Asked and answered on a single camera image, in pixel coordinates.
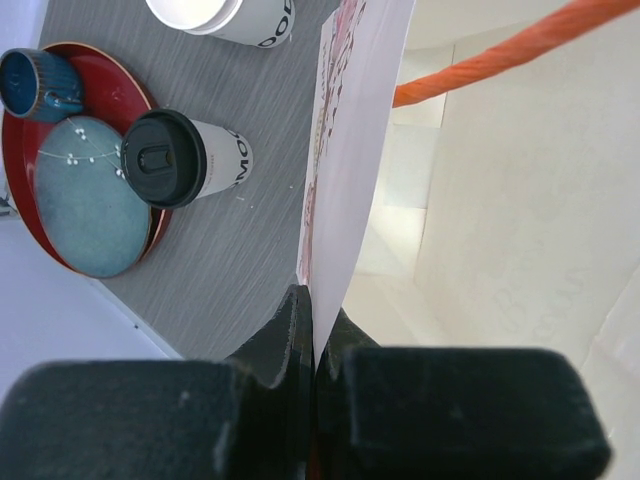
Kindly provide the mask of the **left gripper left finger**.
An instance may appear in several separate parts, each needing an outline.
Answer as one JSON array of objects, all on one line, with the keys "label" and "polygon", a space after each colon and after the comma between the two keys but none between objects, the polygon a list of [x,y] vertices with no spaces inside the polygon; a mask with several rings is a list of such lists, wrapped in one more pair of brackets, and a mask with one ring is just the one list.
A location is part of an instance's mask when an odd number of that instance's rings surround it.
[{"label": "left gripper left finger", "polygon": [[311,300],[221,361],[40,364],[1,406],[5,479],[302,479],[309,462]]}]

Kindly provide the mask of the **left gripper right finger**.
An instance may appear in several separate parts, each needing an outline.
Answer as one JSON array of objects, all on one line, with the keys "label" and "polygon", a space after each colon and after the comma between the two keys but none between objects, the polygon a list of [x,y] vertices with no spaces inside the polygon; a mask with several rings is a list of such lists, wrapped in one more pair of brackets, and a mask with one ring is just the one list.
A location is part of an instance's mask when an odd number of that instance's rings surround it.
[{"label": "left gripper right finger", "polygon": [[539,348],[383,347],[345,313],[316,374],[319,479],[597,479],[580,375]]}]

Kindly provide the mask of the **printed kraft paper bag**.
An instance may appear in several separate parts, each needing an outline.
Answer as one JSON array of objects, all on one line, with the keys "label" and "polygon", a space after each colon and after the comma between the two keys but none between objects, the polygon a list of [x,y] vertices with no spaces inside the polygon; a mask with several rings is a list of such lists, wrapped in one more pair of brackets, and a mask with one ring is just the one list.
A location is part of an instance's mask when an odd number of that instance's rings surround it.
[{"label": "printed kraft paper bag", "polygon": [[409,1],[345,1],[322,30],[299,277],[326,345],[395,106],[444,95],[418,285],[456,344],[541,345],[639,369],[639,5],[574,1],[459,42],[397,86]]}]

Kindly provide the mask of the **black cup lid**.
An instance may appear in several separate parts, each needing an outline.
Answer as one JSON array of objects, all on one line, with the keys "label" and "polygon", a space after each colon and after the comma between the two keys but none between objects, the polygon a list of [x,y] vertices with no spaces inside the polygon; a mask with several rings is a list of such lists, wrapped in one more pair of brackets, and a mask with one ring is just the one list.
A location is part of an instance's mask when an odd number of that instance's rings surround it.
[{"label": "black cup lid", "polygon": [[204,185],[207,161],[203,140],[191,120],[175,110],[153,109],[124,136],[121,164],[143,201],[174,210],[195,200]]}]

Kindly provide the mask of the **stack of white paper cups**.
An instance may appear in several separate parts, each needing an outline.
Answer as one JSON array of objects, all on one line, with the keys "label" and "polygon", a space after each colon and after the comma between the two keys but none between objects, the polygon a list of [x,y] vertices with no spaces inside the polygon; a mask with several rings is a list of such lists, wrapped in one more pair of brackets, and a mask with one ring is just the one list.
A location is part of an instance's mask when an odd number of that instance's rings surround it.
[{"label": "stack of white paper cups", "polygon": [[147,0],[146,5],[172,29],[260,49],[285,42],[295,21],[291,0]]}]

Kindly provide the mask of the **white paper cup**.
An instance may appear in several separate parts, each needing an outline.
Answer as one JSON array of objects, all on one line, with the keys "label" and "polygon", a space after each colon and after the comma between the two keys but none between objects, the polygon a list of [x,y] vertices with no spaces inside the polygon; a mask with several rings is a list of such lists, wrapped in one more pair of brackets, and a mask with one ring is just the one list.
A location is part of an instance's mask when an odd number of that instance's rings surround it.
[{"label": "white paper cup", "polygon": [[204,181],[196,199],[246,181],[254,166],[253,150],[240,134],[220,126],[192,120],[205,149]]}]

